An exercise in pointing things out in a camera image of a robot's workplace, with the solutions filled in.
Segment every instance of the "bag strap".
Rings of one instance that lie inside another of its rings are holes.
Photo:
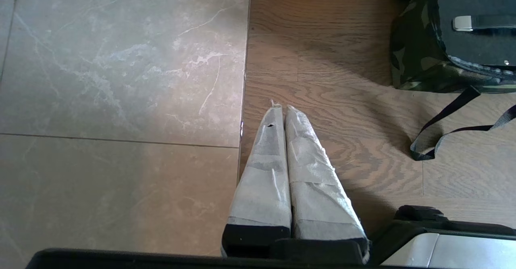
[[[444,138],[447,135],[449,135],[451,133],[461,132],[461,131],[490,131],[490,130],[500,128],[500,127],[504,126],[505,124],[507,124],[508,122],[514,120],[514,118],[516,118],[516,105],[514,105],[510,109],[508,109],[503,115],[501,115],[501,117],[498,119],[498,121],[493,125],[464,127],[464,128],[460,128],[460,129],[451,131],[449,133],[442,135],[441,138],[439,138],[439,140],[435,144],[435,146],[433,146],[434,148],[430,152],[423,154],[423,153],[419,153],[416,151],[416,148],[418,146],[419,137],[420,137],[421,133],[423,133],[424,130],[426,130],[431,125],[439,122],[440,120],[448,117],[452,113],[455,113],[456,111],[461,109],[463,106],[466,106],[469,102],[471,102],[472,100],[477,98],[480,94],[481,93],[479,91],[477,91],[474,87],[467,88],[465,91],[463,91],[463,93],[461,93],[461,95],[458,98],[456,98],[451,104],[446,106],[446,108],[444,108],[437,116],[435,116],[432,120],[427,122],[426,125],[424,125],[423,128],[421,129],[418,136],[414,139],[414,142],[412,142],[412,144],[410,145],[411,157],[416,161],[435,159],[435,153],[437,153],[437,149],[439,148],[442,141],[444,140]]]

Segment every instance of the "tile grout line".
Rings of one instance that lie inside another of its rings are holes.
[[[243,65],[243,87],[242,87],[242,109],[240,111],[240,136],[238,137],[238,162],[236,167],[236,185],[240,182],[240,166],[242,161],[242,139],[243,139],[243,120],[245,118],[246,89],[247,89],[247,61],[249,59],[249,38],[251,37],[251,0],[247,8],[247,39],[246,39],[246,59]]]
[[[16,2],[17,1],[18,0],[14,0],[12,3],[11,24],[9,25],[9,31],[7,32],[7,43],[5,45],[4,58],[2,58],[2,70],[0,71],[0,86],[2,85],[2,78],[4,76],[5,61],[7,59],[7,52],[9,51],[9,42],[11,41],[12,25],[13,25],[13,22],[15,21],[15,10],[16,10]]]
[[[424,197],[424,161],[421,161],[421,194]]]
[[[231,146],[214,146],[214,145],[167,143],[167,142],[138,141],[138,140],[121,140],[121,139],[82,138],[82,137],[71,137],[71,136],[31,135],[31,134],[20,134],[20,133],[0,133],[0,136],[1,135],[6,135],[6,136],[22,136],[22,137],[38,137],[38,138],[70,139],[70,140],[92,140],[92,141],[107,141],[107,142],[125,142],[125,143],[139,143],[139,144],[161,144],[161,145],[175,145],[175,146],[195,146],[195,147],[205,147],[205,148],[238,149],[238,147],[231,147]]]

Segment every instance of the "white paper wrapping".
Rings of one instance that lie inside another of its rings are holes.
[[[283,112],[273,103],[256,133],[227,223],[290,228],[291,220]]]
[[[289,106],[285,125],[295,238],[367,239],[306,115]]]

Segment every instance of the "floor tile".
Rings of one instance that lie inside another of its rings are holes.
[[[0,267],[48,247],[219,256],[237,148],[0,136]]]
[[[15,0],[0,0],[0,79],[2,67],[4,66],[5,51],[7,48],[7,39],[9,38],[14,6]]]
[[[17,0],[0,132],[238,147],[248,0]]]

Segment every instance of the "wood grain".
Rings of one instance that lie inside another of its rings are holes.
[[[516,227],[516,124],[451,135],[435,161],[408,156],[410,139],[457,95],[390,87],[390,24],[402,5],[251,1],[240,172],[274,99],[307,114],[368,232],[404,204],[436,206],[461,221]],[[514,102],[514,94],[483,95],[431,130],[492,124]]]

